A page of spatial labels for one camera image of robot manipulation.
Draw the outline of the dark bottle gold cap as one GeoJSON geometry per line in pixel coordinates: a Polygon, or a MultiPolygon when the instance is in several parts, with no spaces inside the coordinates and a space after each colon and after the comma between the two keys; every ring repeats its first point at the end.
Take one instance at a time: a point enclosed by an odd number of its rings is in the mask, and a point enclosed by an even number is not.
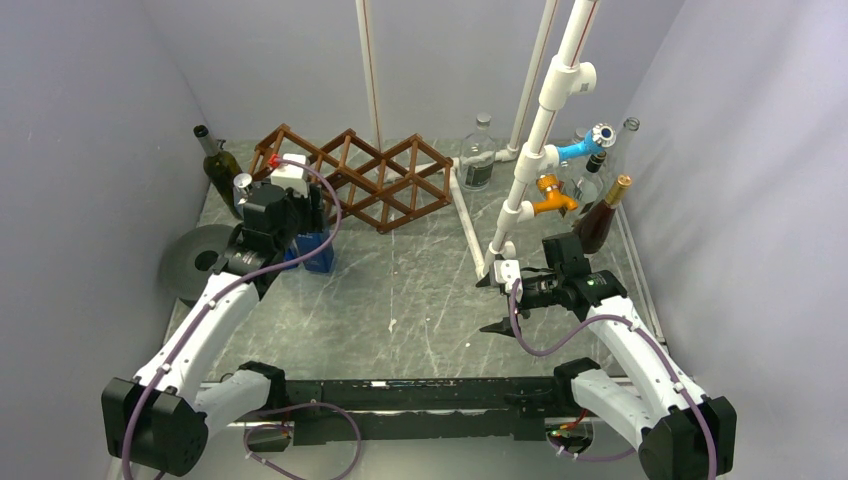
{"type": "Polygon", "coordinates": [[[572,232],[577,235],[584,255],[593,255],[604,245],[617,208],[632,183],[629,175],[619,175],[605,196],[577,221],[572,232]]]}

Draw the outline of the green wine bottle silver cap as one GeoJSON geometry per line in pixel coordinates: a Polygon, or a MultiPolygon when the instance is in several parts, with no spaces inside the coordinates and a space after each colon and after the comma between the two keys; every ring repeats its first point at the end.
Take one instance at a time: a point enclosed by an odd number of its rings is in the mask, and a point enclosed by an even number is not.
{"type": "Polygon", "coordinates": [[[196,125],[193,134],[204,151],[203,171],[210,180],[230,213],[237,219],[242,215],[236,207],[233,192],[233,181],[242,173],[236,158],[223,148],[223,142],[218,140],[206,125],[196,125]]]}

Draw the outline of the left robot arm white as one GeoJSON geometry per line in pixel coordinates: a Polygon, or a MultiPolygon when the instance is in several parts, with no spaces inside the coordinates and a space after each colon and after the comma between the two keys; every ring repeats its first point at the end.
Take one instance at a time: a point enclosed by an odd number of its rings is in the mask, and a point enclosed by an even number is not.
{"type": "Polygon", "coordinates": [[[107,449],[125,478],[135,465],[182,477],[228,424],[252,411],[264,420],[285,411],[285,373],[268,364],[249,361],[214,387],[201,384],[277,277],[296,236],[326,225],[315,184],[298,191],[261,183],[249,191],[242,222],[177,332],[131,379],[113,378],[102,391],[107,449]]]}

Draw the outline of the blue square bottle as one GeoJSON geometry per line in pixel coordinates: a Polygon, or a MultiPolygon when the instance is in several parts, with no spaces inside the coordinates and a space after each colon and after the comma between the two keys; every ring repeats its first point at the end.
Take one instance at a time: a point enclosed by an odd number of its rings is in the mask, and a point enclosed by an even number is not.
{"type": "Polygon", "coordinates": [[[246,173],[236,176],[233,190],[242,221],[228,241],[232,266],[240,262],[247,273],[280,263],[297,232],[298,215],[291,196],[282,187],[254,182],[246,173]]]}
{"type": "MultiPolygon", "coordinates": [[[[310,187],[310,225],[305,233],[299,233],[295,238],[299,255],[305,255],[320,247],[330,235],[329,220],[321,190],[313,185],[310,187]]],[[[310,257],[303,263],[307,271],[329,274],[335,266],[335,253],[332,245],[310,257]]]]}

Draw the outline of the clear bottle black cap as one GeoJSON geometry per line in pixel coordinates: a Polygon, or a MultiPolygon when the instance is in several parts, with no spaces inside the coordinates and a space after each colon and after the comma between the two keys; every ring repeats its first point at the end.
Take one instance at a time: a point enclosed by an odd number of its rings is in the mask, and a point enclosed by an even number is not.
{"type": "Polygon", "coordinates": [[[604,192],[600,170],[606,158],[607,153],[600,152],[576,160],[571,166],[565,181],[565,190],[566,195],[576,201],[577,208],[569,211],[564,217],[568,225],[575,226],[604,192]]]}

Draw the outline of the tall clear wine bottle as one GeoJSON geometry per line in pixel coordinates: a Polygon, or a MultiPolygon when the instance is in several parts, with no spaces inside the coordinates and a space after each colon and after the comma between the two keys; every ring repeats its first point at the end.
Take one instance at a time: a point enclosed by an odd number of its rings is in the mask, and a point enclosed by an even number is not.
{"type": "Polygon", "coordinates": [[[637,117],[627,117],[617,130],[614,145],[606,150],[607,158],[601,168],[601,179],[606,190],[612,186],[617,176],[623,173],[629,147],[640,125],[637,117]]]}

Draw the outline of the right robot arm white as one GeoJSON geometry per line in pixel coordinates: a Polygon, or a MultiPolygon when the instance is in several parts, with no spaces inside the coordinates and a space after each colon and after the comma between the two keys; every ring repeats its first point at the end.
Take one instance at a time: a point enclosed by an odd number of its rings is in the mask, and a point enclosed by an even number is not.
{"type": "Polygon", "coordinates": [[[618,278],[593,270],[572,233],[543,239],[546,267],[521,267],[498,257],[478,280],[506,296],[507,316],[485,331],[515,338],[521,348],[547,357],[584,330],[613,354],[634,386],[621,386],[589,358],[554,371],[551,401],[557,411],[595,414],[628,442],[650,479],[716,479],[733,468],[737,412],[724,397],[706,393],[660,345],[618,278]],[[553,346],[524,339],[520,318],[560,306],[579,324],[553,346]]]}

